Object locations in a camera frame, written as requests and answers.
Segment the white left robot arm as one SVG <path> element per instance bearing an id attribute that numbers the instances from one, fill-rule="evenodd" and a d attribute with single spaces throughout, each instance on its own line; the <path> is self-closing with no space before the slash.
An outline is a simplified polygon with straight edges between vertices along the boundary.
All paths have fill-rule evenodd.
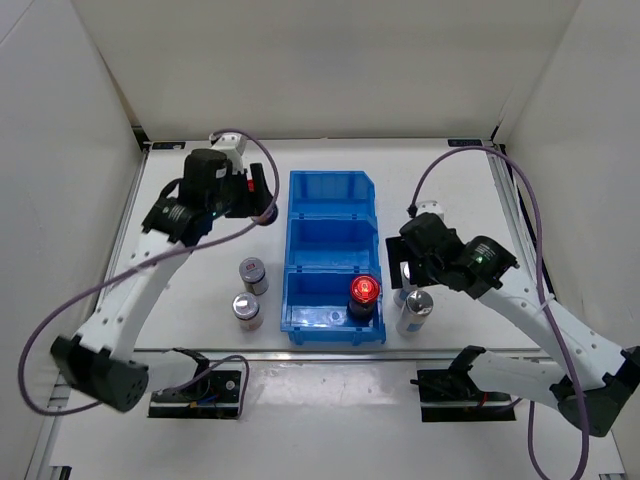
<path id="1" fill-rule="evenodd" d="M 220 218 L 275 221 L 278 187 L 267 184 L 260 163 L 235 164 L 213 148 L 193 150 L 181 177 L 160 191 L 142 222 L 131 267 L 113 279 L 98 312 L 70 338 L 50 349 L 73 389 L 119 412 L 130 411 L 148 392 L 178 391 L 188 400 L 206 395 L 212 367 L 201 354 L 172 348 L 156 360 L 134 355 L 137 338 L 178 269 L 203 245 Z"/>

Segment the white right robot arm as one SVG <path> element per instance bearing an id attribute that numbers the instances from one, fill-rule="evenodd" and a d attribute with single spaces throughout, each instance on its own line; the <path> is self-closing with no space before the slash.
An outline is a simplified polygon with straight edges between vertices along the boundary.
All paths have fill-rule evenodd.
<path id="1" fill-rule="evenodd" d="M 552 363 L 540 365 L 465 347 L 450 364 L 449 387 L 460 399 L 481 391 L 522 397 L 557 410 L 576 428 L 606 436 L 639 386 L 639 350 L 600 336 L 553 299 L 539 299 L 516 257 L 495 240 L 462 242 L 441 218 L 423 213 L 385 241 L 390 281 L 403 264 L 418 287 L 442 285 L 497 312 L 533 340 Z"/>

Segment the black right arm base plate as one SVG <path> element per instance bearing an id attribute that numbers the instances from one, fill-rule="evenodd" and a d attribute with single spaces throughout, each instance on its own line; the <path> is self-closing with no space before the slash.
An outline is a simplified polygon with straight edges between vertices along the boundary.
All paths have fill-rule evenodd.
<path id="1" fill-rule="evenodd" d="M 410 380 L 417 388 L 423 423 L 480 423 L 516 420 L 516 400 L 484 392 L 453 378 L 446 369 L 422 369 Z"/>

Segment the red-capped sauce jar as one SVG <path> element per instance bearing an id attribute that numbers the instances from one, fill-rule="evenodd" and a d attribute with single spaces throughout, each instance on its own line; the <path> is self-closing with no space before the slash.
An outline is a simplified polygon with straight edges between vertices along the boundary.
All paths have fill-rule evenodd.
<path id="1" fill-rule="evenodd" d="M 355 277 L 349 288 L 350 298 L 347 303 L 347 311 L 355 321 L 368 321 L 374 312 L 375 305 L 380 295 L 378 281 L 370 275 Z"/>
<path id="2" fill-rule="evenodd" d="M 260 226 L 273 224 L 278 217 L 278 207 L 265 180 L 248 180 L 249 202 L 252 220 Z"/>

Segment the white bead jar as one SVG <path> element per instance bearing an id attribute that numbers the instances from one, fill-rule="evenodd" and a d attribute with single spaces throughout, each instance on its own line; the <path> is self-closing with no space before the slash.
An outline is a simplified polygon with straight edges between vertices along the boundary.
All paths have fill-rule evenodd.
<path id="1" fill-rule="evenodd" d="M 407 296 L 416 290 L 416 286 L 410 283 L 410 269 L 407 262 L 401 264 L 402 285 L 399 289 L 394 290 L 393 300 L 397 307 L 402 308 L 406 302 Z"/>
<path id="2" fill-rule="evenodd" d="M 417 335 L 434 307 L 432 296 L 424 290 L 414 290 L 408 293 L 404 300 L 396 331 L 405 337 Z"/>

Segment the dark spice jar labelled lid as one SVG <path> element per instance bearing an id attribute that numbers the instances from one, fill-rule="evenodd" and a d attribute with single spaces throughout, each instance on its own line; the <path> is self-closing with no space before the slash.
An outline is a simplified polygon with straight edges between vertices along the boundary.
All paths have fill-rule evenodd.
<path id="1" fill-rule="evenodd" d="M 257 257 L 248 257 L 239 265 L 239 275 L 250 293 L 260 296 L 269 287 L 264 263 Z"/>

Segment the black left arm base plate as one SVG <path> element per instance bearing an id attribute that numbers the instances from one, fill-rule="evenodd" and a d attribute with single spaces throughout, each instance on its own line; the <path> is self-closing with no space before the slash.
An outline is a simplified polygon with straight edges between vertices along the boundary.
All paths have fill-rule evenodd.
<path id="1" fill-rule="evenodd" d="M 196 381 L 184 388 L 174 386 L 151 394 L 150 419 L 238 420 L 244 409 L 249 381 L 248 360 L 239 354 L 211 360 L 204 354 L 174 348 L 195 364 Z"/>

